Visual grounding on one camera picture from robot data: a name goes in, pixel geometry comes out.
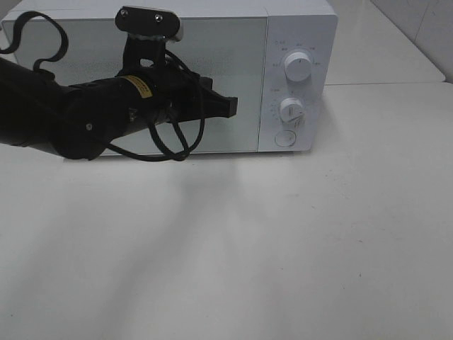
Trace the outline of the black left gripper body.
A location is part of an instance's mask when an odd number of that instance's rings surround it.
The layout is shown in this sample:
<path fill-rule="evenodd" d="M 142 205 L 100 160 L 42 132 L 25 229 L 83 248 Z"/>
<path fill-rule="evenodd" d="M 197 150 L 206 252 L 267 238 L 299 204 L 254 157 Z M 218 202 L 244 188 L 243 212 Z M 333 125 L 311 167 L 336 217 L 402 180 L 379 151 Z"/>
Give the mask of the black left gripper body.
<path fill-rule="evenodd" d="M 176 67 L 148 68 L 148 77 L 154 90 L 148 123 L 169 123 L 171 118 L 177 123 L 183 123 L 201 118 L 197 85 L 212 90 L 212 79 L 196 72 L 189 74 L 195 78 Z"/>

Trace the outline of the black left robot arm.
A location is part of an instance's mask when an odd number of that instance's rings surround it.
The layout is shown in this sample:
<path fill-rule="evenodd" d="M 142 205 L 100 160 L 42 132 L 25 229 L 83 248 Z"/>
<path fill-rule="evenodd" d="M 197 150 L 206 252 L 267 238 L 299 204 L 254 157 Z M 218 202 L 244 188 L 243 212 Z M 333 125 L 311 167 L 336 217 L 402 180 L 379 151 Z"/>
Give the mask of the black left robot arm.
<path fill-rule="evenodd" d="M 183 161 L 195 145 L 180 124 L 230 118 L 237 106 L 210 78 L 172 61 L 70 86 L 1 61 L 1 142 L 66 159 L 110 150 L 143 162 Z"/>

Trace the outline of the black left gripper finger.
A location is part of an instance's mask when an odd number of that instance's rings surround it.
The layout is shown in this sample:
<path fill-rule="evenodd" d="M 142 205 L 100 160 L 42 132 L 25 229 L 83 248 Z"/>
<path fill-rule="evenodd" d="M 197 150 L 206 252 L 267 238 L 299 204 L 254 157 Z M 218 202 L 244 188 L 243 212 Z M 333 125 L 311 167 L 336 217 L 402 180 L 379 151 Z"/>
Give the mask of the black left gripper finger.
<path fill-rule="evenodd" d="M 201 78 L 202 102 L 206 118 L 231 118 L 236 115 L 237 97 L 225 97 L 213 90 L 213 80 Z"/>

